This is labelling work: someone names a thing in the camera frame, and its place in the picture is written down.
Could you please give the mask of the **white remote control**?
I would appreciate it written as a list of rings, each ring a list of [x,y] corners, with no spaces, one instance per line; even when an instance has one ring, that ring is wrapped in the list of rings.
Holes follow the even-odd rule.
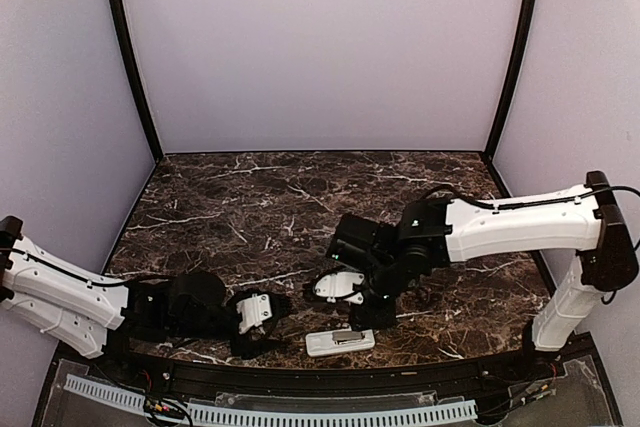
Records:
[[[305,336],[307,354],[312,358],[360,352],[375,347],[372,330],[340,329],[309,333]]]

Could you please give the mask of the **grey battery cover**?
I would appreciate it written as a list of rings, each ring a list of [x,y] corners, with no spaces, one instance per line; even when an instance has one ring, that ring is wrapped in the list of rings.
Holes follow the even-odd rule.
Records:
[[[365,338],[366,336],[363,332],[340,330],[332,333],[332,340],[336,345],[358,343]]]

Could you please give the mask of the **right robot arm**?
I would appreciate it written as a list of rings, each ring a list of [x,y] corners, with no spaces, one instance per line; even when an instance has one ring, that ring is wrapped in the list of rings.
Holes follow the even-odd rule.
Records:
[[[637,251],[617,202],[621,187],[601,171],[547,194],[476,200],[442,185],[408,203],[395,224],[341,217],[327,258],[336,267],[311,284],[314,297],[350,305],[355,331],[395,325],[396,300],[436,268],[497,254],[571,250],[551,299],[524,329],[510,360],[521,381],[534,379],[605,294],[639,275]]]

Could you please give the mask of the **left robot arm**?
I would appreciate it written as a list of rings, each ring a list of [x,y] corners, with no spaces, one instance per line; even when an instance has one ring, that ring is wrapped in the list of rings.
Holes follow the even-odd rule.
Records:
[[[101,364],[120,383],[141,374],[140,359],[117,341],[223,340],[234,356],[277,349],[272,333],[290,299],[258,289],[227,294],[209,272],[120,280],[86,271],[37,246],[22,221],[1,221],[1,306]]]

